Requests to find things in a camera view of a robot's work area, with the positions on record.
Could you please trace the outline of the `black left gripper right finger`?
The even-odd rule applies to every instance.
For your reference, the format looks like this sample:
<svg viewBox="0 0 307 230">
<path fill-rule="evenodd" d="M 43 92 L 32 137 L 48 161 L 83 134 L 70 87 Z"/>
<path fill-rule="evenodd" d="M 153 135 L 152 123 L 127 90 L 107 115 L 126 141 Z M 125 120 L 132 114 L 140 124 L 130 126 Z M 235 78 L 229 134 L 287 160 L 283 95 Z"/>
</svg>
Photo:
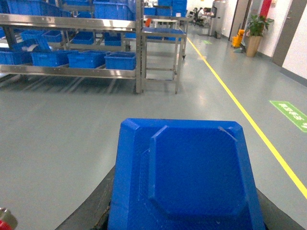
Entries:
<svg viewBox="0 0 307 230">
<path fill-rule="evenodd" d="M 258 188 L 256 189 L 266 230 L 304 230 L 300 224 L 279 209 Z"/>
</svg>

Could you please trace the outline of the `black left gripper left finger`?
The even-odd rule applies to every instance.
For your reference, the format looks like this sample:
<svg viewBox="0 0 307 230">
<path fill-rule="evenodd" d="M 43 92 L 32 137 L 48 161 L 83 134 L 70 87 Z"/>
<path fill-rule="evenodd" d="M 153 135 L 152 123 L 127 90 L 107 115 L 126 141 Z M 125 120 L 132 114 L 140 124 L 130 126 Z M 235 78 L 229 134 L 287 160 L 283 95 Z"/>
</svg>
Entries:
<svg viewBox="0 0 307 230">
<path fill-rule="evenodd" d="M 112 168 L 89 197 L 67 217 L 58 230 L 106 230 L 115 168 Z"/>
</svg>

